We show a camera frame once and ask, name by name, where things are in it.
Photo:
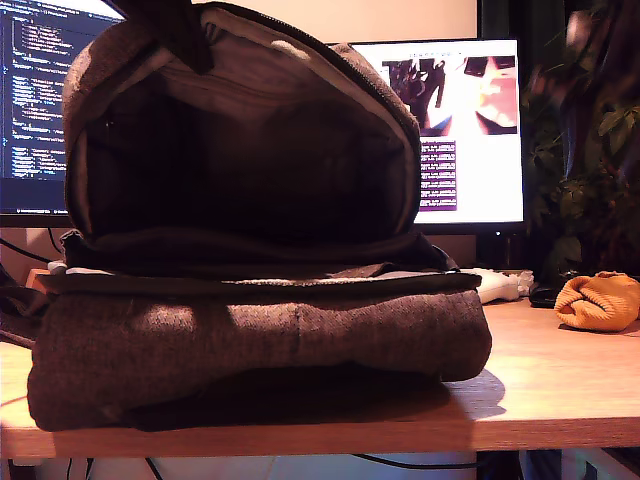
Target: backpack compartment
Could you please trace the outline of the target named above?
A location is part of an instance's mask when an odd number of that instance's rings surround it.
[[[288,244],[406,230],[419,160],[379,100],[293,38],[219,8],[202,23],[213,32],[206,74],[158,48],[91,92],[102,106],[85,114],[69,159],[76,226],[89,238],[195,227]]]

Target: houseplant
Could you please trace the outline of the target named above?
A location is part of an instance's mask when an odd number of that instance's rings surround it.
[[[572,15],[566,60],[523,94],[527,231],[547,283],[575,270],[640,273],[640,5]]]

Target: backpack strap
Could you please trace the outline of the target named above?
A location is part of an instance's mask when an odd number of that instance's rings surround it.
[[[33,348],[50,304],[49,297],[38,290],[0,287],[0,336],[22,347]]]

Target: computer mouse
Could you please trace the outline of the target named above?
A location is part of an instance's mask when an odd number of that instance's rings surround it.
[[[529,292],[529,301],[532,307],[553,308],[559,293],[559,288],[537,285]]]

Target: white object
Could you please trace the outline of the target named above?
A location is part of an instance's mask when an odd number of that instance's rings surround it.
[[[473,273],[482,277],[478,287],[480,301],[485,304],[493,300],[517,300],[529,295],[529,288],[533,284],[533,272],[524,270],[519,275],[505,275],[485,268],[466,268],[463,273]]]

